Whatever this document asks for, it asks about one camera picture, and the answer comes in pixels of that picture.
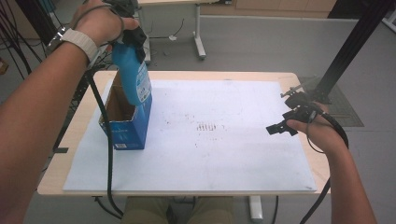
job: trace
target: white wristband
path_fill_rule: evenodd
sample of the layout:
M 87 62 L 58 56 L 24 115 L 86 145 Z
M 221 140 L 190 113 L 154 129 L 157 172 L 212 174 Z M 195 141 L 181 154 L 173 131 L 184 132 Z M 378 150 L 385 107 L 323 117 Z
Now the white wristband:
M 61 41 L 70 42 L 81 48 L 87 55 L 90 63 L 92 63 L 92 60 L 95 59 L 95 56 L 98 53 L 98 48 L 96 47 L 96 44 L 93 42 L 93 40 L 80 31 L 68 29 L 61 37 Z

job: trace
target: person's leg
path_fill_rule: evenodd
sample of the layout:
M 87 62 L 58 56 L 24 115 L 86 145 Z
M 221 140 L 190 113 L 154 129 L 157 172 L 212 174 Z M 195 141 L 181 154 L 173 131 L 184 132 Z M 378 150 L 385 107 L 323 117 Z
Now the person's leg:
M 168 224 L 168 207 L 167 198 L 128 197 L 121 224 Z
M 188 224 L 233 223 L 233 197 L 200 197 Z

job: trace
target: person's arm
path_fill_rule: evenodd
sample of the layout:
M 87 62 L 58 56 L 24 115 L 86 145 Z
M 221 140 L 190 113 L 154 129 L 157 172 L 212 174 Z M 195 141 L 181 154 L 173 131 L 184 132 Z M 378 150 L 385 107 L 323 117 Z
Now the person's arm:
M 292 129 L 305 133 L 305 123 L 288 120 Z M 321 116 L 309 124 L 309 138 L 325 153 L 332 186 L 332 223 L 376 223 L 352 155 L 339 134 Z
M 75 18 L 100 0 L 81 6 Z M 124 19 L 125 28 L 138 22 Z M 84 16 L 76 30 L 97 46 L 121 32 L 120 18 L 108 8 Z M 0 105 L 0 223 L 22 223 L 38 177 L 64 123 L 88 58 L 65 42 Z

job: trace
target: blue box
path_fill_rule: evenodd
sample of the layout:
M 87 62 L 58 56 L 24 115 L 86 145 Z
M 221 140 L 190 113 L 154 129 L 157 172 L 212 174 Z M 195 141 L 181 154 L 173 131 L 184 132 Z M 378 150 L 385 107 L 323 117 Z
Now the blue box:
M 119 75 L 114 78 L 106 100 L 106 111 L 116 150 L 144 149 L 149 126 L 152 96 L 139 106 L 130 105 L 120 84 Z M 103 117 L 99 124 L 106 133 Z

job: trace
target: white paper sheet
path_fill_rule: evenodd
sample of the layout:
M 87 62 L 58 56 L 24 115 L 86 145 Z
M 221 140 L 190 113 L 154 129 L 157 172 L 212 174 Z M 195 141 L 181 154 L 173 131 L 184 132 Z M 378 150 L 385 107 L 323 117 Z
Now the white paper sheet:
M 299 138 L 265 129 L 289 111 L 278 83 L 153 80 L 152 87 L 146 148 L 114 150 L 113 190 L 316 190 Z M 107 140 L 99 114 L 97 108 L 64 190 L 106 190 Z

